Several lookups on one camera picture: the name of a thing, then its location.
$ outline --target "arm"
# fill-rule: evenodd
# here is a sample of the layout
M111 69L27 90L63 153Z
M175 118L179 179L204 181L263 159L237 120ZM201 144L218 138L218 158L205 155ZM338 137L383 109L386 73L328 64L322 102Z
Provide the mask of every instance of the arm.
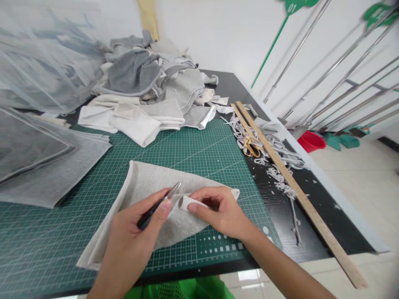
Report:
M135 284L151 257L159 231L169 215L170 199L159 205L144 231L138 229L137 222L168 191L158 191L114 216L103 262L87 299L123 298Z
M202 188L190 196L217 208L191 203L188 209L217 231L240 239L266 275L290 299L335 298L297 263L280 251L243 213L230 188Z

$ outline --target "green sign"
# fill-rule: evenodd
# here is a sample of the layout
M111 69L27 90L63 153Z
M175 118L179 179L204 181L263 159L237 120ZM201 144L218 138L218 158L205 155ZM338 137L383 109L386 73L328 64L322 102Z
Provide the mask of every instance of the green sign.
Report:
M367 21L366 31L375 23L377 23L390 9L391 6L383 4L381 2L376 3L372 7L370 7L363 15L363 20ZM382 22L380 26L389 26L398 17L398 15L398 11L396 10L384 22Z
M319 0L280 0L285 1L286 3L286 11L287 16L292 15L293 13L297 12L300 8L307 6L312 7L316 5Z

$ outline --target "cutting mat grid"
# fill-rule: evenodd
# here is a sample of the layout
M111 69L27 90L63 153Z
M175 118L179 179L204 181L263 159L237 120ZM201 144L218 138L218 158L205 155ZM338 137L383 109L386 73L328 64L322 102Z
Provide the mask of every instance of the cutting mat grid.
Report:
M102 133L80 126L74 129ZM146 148L122 133L110 135L113 147L65 198L49 210L0 203L0 297L40 297L89 288L96 272L75 266L99 227L136 160L197 174L241 191L245 214L279 247L241 150L222 120L205 130L163 131ZM143 275L193 269L241 259L249 253L238 240L211 227L174 246L155 251Z

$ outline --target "wooden ruler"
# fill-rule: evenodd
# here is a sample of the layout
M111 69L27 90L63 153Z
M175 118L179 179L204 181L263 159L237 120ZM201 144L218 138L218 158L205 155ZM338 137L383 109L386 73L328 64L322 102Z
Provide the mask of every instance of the wooden ruler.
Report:
M239 118L241 124L244 126L245 130L249 129L248 125L252 127L252 129L258 132L258 138L262 142L265 150L269 154L270 158L273 160L274 164L278 167L281 174L283 175L284 179L286 180L287 184L295 191L297 195L297 199L309 218L312 220L313 224L323 237L324 241L327 243L327 246L331 250L332 254L337 259L338 263L341 265L342 269L348 276L349 280L352 282L356 289L363 289L367 288L368 284L367 281L363 278L362 274L356 268L356 266L352 263L349 256L343 250L342 246L338 243L337 239L334 237L333 233L329 230L326 223L320 217L319 213L316 211L312 203L306 197L305 193L302 191L298 183L292 177L288 169L284 166L283 161L281 160L280 156L275 152L269 141L263 135L261 130L255 124L252 117L246 111L244 106L241 102L236 102L237 107L241 110L241 113L238 111L237 107L234 104L231 106L234 108L237 117Z

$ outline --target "green clothing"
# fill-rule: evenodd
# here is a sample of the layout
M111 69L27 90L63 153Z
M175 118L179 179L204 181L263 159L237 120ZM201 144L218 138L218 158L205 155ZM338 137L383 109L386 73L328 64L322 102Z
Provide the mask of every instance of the green clothing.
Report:
M234 299L224 282L216 276L207 276L134 287L125 299Z

